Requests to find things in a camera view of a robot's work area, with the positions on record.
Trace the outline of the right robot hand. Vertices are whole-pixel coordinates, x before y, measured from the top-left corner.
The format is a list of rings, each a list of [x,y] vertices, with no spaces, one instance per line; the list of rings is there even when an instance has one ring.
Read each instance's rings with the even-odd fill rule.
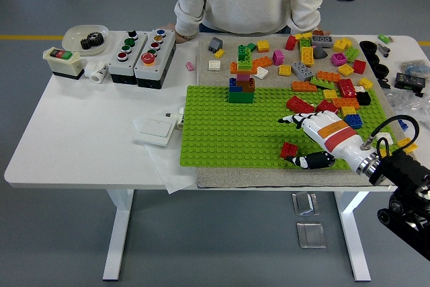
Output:
[[[342,159],[351,170],[361,175],[376,156],[375,148],[361,148],[364,144],[363,139],[334,112],[325,110],[293,114],[280,118],[278,122],[294,123],[297,129],[303,129],[306,135],[323,149],[321,152],[301,157],[286,158],[290,163],[303,169],[330,167],[337,159]]]

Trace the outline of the person's right hand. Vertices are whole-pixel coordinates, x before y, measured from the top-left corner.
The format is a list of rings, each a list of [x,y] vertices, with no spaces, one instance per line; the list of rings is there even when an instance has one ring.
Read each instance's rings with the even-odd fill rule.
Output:
[[[175,25],[174,24],[168,24],[168,25],[166,25],[166,28],[168,29],[168,30],[173,30],[174,31],[174,33],[175,33],[175,42],[177,43],[177,44],[182,44],[182,43],[184,43],[184,42],[188,42],[188,41],[190,41],[190,40],[193,40],[195,37],[196,37],[196,35],[194,34],[194,35],[191,35],[191,36],[182,36],[181,34],[179,34],[177,31],[176,31],[176,29],[175,29]]]

